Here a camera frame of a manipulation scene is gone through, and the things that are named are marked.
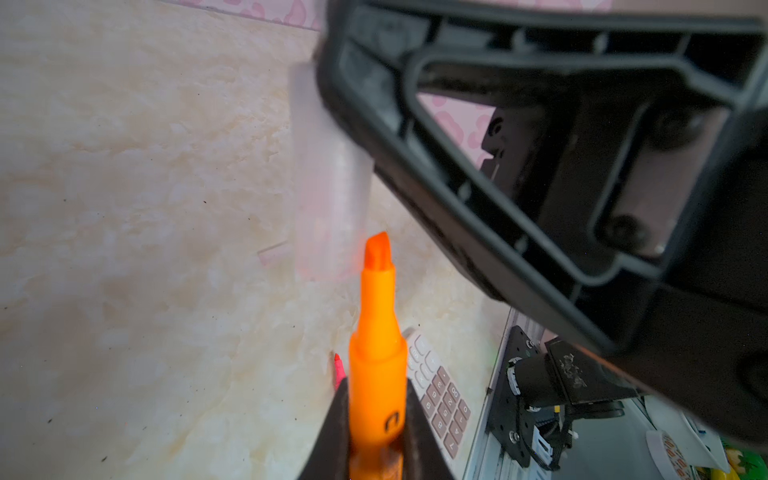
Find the pink highlighter pen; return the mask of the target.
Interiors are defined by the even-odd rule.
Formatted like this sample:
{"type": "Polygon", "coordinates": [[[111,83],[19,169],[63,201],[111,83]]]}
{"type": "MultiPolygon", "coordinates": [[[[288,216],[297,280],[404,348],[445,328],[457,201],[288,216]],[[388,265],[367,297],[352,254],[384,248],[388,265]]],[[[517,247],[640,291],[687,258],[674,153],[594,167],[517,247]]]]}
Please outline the pink highlighter pen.
{"type": "Polygon", "coordinates": [[[338,353],[333,354],[333,366],[334,366],[334,389],[338,390],[342,381],[346,378],[346,371],[343,361],[338,353]]]}

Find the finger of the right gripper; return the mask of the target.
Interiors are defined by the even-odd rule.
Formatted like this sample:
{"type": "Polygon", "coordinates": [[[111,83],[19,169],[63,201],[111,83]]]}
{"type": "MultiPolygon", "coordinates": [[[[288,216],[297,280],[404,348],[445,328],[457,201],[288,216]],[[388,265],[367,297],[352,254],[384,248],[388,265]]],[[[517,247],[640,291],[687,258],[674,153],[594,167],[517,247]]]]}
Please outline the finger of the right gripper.
{"type": "Polygon", "coordinates": [[[683,88],[767,123],[767,29],[757,19],[333,1],[327,22],[324,104],[481,290],[496,262],[528,273],[492,226],[520,217],[482,172],[497,107],[553,92],[683,88]]]}

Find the orange highlighter pen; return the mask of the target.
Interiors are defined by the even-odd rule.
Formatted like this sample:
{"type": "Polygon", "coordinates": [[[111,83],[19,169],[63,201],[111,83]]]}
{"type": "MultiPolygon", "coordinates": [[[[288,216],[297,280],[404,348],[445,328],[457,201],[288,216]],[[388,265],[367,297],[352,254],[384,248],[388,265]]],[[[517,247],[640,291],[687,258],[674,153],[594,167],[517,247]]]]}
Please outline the orange highlighter pen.
{"type": "Polygon", "coordinates": [[[395,314],[396,268],[387,233],[366,241],[360,279],[360,316],[350,338],[347,377],[349,476],[400,479],[407,346],[395,314]]]}

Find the clear pen cap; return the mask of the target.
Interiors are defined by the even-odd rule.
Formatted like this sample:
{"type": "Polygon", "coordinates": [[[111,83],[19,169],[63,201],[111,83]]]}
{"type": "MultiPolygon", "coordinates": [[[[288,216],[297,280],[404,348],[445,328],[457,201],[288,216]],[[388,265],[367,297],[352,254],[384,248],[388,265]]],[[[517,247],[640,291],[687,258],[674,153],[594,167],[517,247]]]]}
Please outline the clear pen cap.
{"type": "Polygon", "coordinates": [[[257,257],[264,267],[280,262],[286,256],[292,254],[293,248],[290,242],[284,241],[257,252],[257,257]]]}
{"type": "Polygon", "coordinates": [[[294,159],[294,265],[310,281],[362,270],[373,161],[326,110],[316,67],[289,69],[294,159]]]}

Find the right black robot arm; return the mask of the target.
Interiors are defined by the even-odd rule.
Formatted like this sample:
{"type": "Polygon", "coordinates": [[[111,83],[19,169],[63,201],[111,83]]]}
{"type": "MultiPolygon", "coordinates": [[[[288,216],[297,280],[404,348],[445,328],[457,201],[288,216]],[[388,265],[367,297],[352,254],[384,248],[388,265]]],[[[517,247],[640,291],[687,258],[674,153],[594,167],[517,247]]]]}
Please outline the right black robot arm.
{"type": "Polygon", "coordinates": [[[458,1],[333,1],[320,96],[484,293],[557,335],[501,373],[531,458],[654,393],[767,449],[767,27],[458,1]]]}

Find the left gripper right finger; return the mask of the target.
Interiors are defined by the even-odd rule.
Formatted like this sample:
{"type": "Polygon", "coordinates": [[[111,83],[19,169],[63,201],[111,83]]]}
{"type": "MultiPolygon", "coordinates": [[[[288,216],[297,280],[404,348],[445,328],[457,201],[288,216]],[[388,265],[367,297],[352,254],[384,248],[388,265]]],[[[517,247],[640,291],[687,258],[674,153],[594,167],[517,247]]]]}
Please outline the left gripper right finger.
{"type": "Polygon", "coordinates": [[[417,393],[407,381],[403,430],[404,479],[453,480],[454,476],[439,449],[417,393]]]}

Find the pink desk calculator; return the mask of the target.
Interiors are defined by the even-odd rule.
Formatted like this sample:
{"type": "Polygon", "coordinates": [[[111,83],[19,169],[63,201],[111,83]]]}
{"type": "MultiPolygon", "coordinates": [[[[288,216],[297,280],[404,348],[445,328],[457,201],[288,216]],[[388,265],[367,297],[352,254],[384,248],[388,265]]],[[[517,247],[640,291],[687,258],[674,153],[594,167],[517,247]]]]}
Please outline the pink desk calculator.
{"type": "Polygon", "coordinates": [[[471,409],[427,337],[411,327],[405,330],[407,376],[412,383],[431,431],[448,465],[457,464],[469,438],[471,409]]]}

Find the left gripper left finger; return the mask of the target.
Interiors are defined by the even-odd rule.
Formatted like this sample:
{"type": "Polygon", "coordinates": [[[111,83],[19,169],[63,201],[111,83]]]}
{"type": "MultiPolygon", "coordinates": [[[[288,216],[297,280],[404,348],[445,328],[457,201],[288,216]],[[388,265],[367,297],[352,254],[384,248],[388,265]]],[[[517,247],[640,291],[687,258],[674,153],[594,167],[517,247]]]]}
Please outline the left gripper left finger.
{"type": "Polygon", "coordinates": [[[350,429],[348,380],[336,390],[299,480],[348,480],[350,429]]]}

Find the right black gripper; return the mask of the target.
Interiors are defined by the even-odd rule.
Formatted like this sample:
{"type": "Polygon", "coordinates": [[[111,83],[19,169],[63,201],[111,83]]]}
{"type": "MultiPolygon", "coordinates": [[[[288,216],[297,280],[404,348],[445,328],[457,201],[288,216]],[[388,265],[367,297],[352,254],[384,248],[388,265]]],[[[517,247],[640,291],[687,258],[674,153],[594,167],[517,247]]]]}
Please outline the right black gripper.
{"type": "Polygon", "coordinates": [[[683,88],[497,107],[482,172],[519,210],[483,290],[719,433],[767,446],[766,120],[683,88]]]}

